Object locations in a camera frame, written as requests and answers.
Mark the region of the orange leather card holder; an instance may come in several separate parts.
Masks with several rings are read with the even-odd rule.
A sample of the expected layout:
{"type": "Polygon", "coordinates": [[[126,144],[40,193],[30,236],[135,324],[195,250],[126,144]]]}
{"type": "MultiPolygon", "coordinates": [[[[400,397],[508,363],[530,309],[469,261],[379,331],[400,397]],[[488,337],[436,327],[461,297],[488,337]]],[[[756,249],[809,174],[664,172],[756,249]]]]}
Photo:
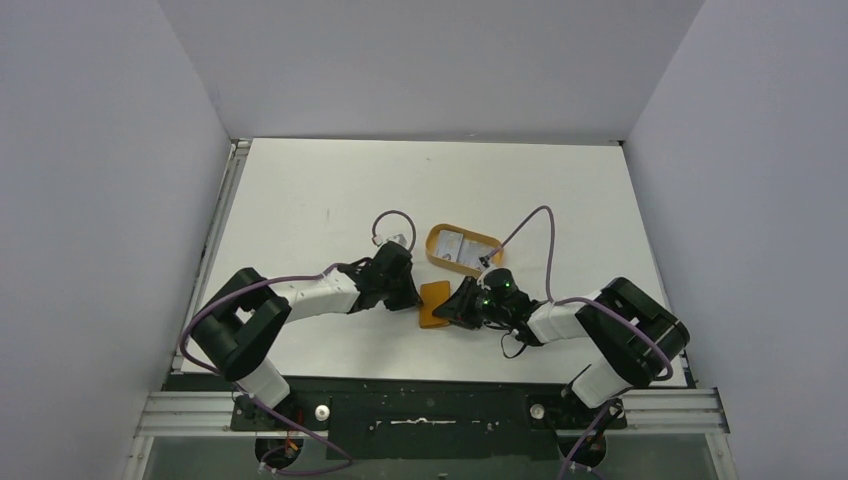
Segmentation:
{"type": "Polygon", "coordinates": [[[441,280],[425,283],[420,287],[419,295],[422,299],[422,305],[419,309],[419,327],[425,330],[448,327],[450,321],[437,317],[434,311],[450,298],[450,282],[441,280]]]}

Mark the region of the orange plastic tray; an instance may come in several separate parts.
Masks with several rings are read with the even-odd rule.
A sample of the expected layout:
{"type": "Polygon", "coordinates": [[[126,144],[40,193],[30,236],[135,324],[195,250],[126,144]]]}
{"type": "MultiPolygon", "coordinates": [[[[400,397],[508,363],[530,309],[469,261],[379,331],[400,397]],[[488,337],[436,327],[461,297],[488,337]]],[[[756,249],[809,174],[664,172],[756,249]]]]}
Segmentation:
{"type": "Polygon", "coordinates": [[[435,266],[478,278],[488,267],[503,265],[501,242],[451,224],[437,224],[425,240],[425,254],[435,266]]]}

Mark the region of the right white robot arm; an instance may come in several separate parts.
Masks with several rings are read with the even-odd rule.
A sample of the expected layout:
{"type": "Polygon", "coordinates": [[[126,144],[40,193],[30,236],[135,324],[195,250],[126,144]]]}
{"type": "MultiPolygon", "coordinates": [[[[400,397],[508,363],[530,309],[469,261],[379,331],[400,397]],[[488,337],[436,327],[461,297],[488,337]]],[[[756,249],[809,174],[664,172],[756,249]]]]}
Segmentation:
{"type": "Polygon", "coordinates": [[[588,297],[542,301],[520,290],[510,270],[496,268],[464,278],[433,314],[468,330],[494,327],[528,347],[592,341],[598,357],[568,382],[562,400],[563,416],[577,427],[590,425],[620,394],[670,378],[672,359],[691,340],[681,320],[625,277],[588,297]]]}

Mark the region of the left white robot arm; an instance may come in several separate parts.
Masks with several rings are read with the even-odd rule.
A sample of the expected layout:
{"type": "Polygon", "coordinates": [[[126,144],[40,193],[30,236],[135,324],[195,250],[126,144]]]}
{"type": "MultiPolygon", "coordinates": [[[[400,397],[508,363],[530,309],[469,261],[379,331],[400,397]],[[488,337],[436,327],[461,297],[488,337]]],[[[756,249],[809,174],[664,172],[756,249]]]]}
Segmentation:
{"type": "Polygon", "coordinates": [[[355,314],[382,304],[389,311],[421,306],[412,254],[388,241],[372,257],[336,263],[317,275],[267,279],[237,271],[189,322],[180,349],[194,341],[205,368],[257,400],[256,414],[272,429],[295,419],[291,388],[268,353],[283,326],[325,314],[355,314]]]}

